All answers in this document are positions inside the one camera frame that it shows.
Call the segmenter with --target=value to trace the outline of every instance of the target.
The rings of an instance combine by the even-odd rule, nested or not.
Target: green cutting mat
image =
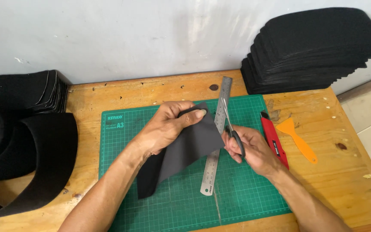
[[[214,118],[218,99],[205,101]],[[101,115],[101,178],[127,143],[144,127],[159,106],[105,111]],[[262,95],[230,98],[233,124],[263,132]],[[291,213],[277,189],[243,162],[221,149],[212,196],[200,193],[206,157],[163,181],[154,195],[138,200],[134,181],[121,203],[110,231],[190,231]]]

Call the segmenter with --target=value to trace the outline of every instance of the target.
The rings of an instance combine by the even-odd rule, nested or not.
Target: stainless steel ruler
[[[221,103],[221,98],[225,99],[228,105],[228,99],[230,97],[231,83],[233,79],[230,77],[223,77],[221,83],[219,102],[217,103],[216,116],[214,122],[217,125],[219,133],[222,134],[225,123],[225,112]],[[200,193],[211,196],[214,192],[214,180],[216,179],[217,164],[219,163],[220,150],[214,151],[207,155],[206,167],[204,168],[203,181],[201,183]]]

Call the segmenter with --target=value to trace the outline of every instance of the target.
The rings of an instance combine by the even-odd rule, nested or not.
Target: hand
[[[207,113],[204,109],[193,110],[177,118],[181,111],[193,106],[195,104],[191,101],[164,102],[133,141],[139,144],[147,156],[157,155],[171,144],[185,127],[203,119]]]
[[[237,125],[233,125],[233,129],[243,142],[247,163],[257,174],[271,178],[284,168],[258,130]],[[230,153],[231,158],[241,163],[241,157],[238,155],[241,151],[235,138],[230,139],[225,131],[221,137],[224,140],[224,148]]]

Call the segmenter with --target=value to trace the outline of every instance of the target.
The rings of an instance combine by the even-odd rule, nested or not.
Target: black scissor handle
[[[246,151],[244,150],[243,142],[241,142],[240,136],[238,136],[237,131],[231,130],[228,125],[225,126],[225,131],[227,132],[229,138],[234,138],[237,141],[237,144],[241,151],[241,154],[239,154],[239,156],[241,158],[246,157]]]

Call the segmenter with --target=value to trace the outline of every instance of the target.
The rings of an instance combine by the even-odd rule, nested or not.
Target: red utility knife
[[[265,110],[260,112],[261,115],[261,125],[263,126],[264,137],[268,143],[268,146],[274,152],[274,155],[280,160],[280,162],[289,168],[289,163],[287,162],[286,152],[283,150],[280,144],[279,137],[277,136],[276,129],[274,128],[273,122],[270,121],[270,117],[265,112]]]

